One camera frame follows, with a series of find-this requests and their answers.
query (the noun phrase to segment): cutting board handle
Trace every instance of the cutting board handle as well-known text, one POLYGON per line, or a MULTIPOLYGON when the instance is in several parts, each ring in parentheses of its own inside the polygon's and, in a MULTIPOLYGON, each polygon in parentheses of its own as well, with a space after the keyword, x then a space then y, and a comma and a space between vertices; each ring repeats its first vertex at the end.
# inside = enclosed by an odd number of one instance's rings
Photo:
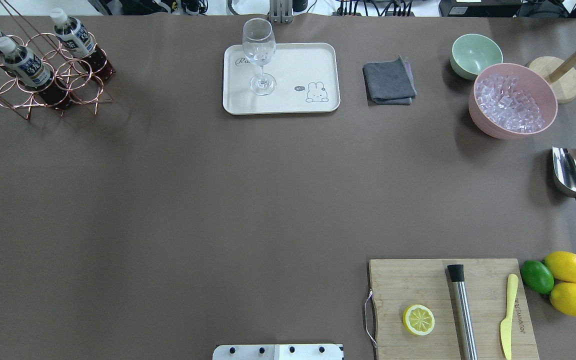
POLYGON ((370 330, 368 330, 368 303, 371 302, 372 298, 373 298, 373 289, 370 289, 368 291, 368 297, 366 298, 366 301, 363 303, 363 325, 366 328, 366 334, 368 334, 368 337, 370 338, 370 342, 372 342, 372 347, 377 349, 377 341, 375 340, 373 335, 370 333, 370 330))

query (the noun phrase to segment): metal bracket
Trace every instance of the metal bracket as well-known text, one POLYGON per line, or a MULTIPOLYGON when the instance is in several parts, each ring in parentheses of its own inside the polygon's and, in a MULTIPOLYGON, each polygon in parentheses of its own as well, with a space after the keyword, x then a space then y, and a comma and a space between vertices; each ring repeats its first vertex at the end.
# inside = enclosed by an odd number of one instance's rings
POLYGON ((342 344, 220 345, 212 360, 344 360, 342 344))
POLYGON ((293 0, 270 0, 269 17, 272 23, 292 23, 293 0))

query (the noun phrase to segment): bottle cap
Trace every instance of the bottle cap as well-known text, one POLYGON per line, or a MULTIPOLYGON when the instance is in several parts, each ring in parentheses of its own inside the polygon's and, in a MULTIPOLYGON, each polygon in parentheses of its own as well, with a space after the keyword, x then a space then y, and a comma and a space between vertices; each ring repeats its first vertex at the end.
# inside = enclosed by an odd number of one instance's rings
POLYGON ((17 44, 9 37, 0 37, 0 50, 4 54, 10 54, 17 48, 17 44))
POLYGON ((62 25, 68 21, 68 15, 60 7, 50 10, 50 18, 55 25, 62 25))

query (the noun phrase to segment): wine glass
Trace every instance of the wine glass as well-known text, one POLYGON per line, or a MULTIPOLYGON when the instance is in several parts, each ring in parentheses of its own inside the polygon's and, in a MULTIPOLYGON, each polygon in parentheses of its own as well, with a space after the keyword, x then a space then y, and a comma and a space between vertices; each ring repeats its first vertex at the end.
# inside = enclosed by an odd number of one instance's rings
POLYGON ((261 73, 250 79, 250 90, 261 96, 272 93, 277 82, 272 75, 264 72, 264 66, 270 63, 273 55, 275 55, 275 50, 277 50, 275 34, 270 21, 260 17, 246 21, 242 45, 246 59, 261 68, 261 73))

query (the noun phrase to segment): bamboo board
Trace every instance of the bamboo board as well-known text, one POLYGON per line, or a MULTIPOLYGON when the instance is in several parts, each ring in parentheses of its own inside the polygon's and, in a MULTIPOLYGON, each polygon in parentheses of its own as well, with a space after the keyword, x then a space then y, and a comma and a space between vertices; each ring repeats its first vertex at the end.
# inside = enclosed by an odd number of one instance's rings
POLYGON ((517 259, 372 259, 377 360, 462 358, 446 270, 451 264, 463 264, 478 358, 505 360, 499 324, 506 316, 506 283, 513 273, 519 276, 519 287, 512 317, 512 360, 539 360, 517 259), (403 326, 403 312, 413 304, 425 305, 434 314, 434 330, 428 335, 413 335, 403 326))

